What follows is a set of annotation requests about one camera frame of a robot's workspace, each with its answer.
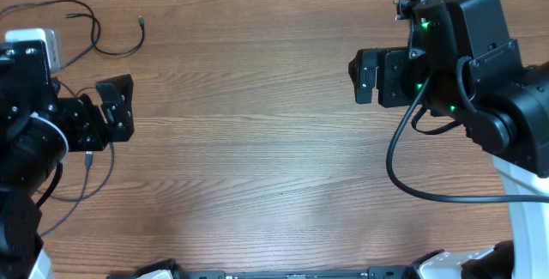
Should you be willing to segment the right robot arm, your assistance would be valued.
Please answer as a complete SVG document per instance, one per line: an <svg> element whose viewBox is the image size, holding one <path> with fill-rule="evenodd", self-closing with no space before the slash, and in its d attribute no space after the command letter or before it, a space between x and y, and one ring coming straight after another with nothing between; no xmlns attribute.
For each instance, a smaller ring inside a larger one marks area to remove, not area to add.
<svg viewBox="0 0 549 279"><path fill-rule="evenodd" d="M371 267L369 278L545 278L548 275L548 67L522 63L500 0L396 0L409 23L405 46L359 50L348 65L359 104L406 108L401 124L430 113L449 119L492 157L496 196L407 194L440 203L508 206L512 239L485 250L437 250L403 266Z"/></svg>

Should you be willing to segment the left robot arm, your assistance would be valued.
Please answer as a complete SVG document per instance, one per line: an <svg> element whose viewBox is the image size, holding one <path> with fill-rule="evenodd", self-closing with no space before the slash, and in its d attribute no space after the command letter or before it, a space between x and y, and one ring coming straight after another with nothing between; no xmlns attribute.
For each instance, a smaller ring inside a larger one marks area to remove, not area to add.
<svg viewBox="0 0 549 279"><path fill-rule="evenodd" d="M1 45L1 276L53 278L39 233L41 208L69 152L96 152L135 131L129 74L96 84L100 106L58 95L49 46L40 39Z"/></svg>

